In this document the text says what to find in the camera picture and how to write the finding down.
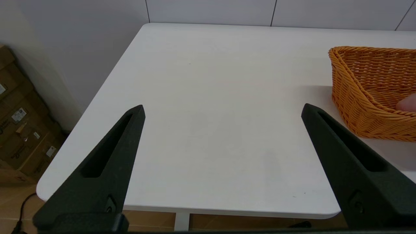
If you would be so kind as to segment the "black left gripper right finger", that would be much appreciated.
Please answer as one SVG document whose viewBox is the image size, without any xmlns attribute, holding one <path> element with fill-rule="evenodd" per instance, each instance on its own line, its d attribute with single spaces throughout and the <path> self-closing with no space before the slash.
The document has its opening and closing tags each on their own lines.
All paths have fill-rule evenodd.
<svg viewBox="0 0 416 234">
<path fill-rule="evenodd" d="M 415 228 L 415 183 L 321 108 L 301 118 L 351 228 Z"/>
</svg>

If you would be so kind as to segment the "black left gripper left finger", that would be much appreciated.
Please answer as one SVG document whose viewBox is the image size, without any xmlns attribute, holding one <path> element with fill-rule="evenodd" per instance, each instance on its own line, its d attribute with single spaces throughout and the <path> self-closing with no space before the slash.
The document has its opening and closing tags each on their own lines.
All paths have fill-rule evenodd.
<svg viewBox="0 0 416 234">
<path fill-rule="evenodd" d="M 126 232 L 123 206 L 145 122 L 128 110 L 33 216 L 39 232 Z"/>
</svg>

